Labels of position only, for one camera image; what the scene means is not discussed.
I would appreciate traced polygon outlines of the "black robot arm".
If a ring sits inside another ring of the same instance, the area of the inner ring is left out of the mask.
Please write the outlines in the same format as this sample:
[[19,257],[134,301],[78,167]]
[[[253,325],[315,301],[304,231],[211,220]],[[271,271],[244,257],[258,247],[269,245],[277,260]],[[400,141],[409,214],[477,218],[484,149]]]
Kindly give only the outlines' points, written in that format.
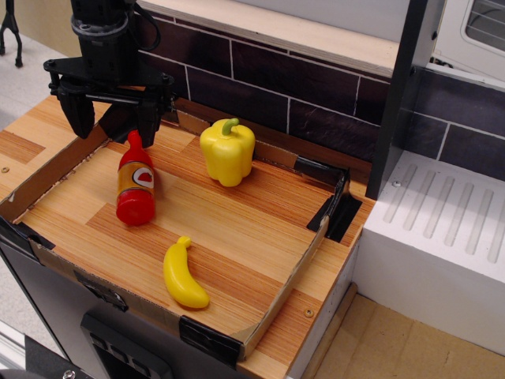
[[142,52],[159,45],[161,36],[141,45],[135,17],[151,25],[154,18],[135,1],[73,1],[71,6],[81,55],[44,63],[51,95],[78,137],[85,139],[94,129],[95,103],[106,103],[109,108],[99,124],[110,139],[124,141],[136,130],[143,147],[151,147],[162,116],[172,108],[174,82],[141,59]]

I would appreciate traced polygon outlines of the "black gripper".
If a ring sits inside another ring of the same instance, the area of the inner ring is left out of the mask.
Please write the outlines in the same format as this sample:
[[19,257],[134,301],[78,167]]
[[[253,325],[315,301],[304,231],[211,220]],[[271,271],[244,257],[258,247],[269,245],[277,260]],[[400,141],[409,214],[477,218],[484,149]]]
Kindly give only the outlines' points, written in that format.
[[143,63],[129,23],[73,23],[81,56],[50,59],[50,92],[73,132],[86,139],[95,125],[94,101],[136,107],[142,146],[154,144],[163,113],[172,105],[173,78]]

